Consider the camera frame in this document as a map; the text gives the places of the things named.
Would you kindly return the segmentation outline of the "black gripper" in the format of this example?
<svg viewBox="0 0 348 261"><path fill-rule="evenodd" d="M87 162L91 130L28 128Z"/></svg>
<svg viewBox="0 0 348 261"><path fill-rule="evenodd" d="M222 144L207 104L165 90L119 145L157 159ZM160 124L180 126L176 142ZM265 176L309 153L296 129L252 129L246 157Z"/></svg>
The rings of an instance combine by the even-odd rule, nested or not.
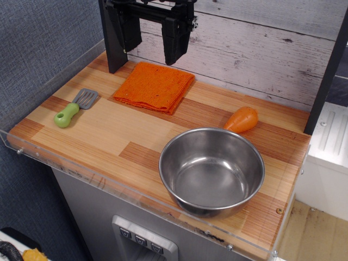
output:
<svg viewBox="0 0 348 261"><path fill-rule="evenodd" d="M105 1L111 25L123 52L135 49L141 42L140 19L162 23L166 65L173 65L188 49L190 30L198 26L194 15L196 1L167 1L171 9L150 5L152 1Z"/></svg>

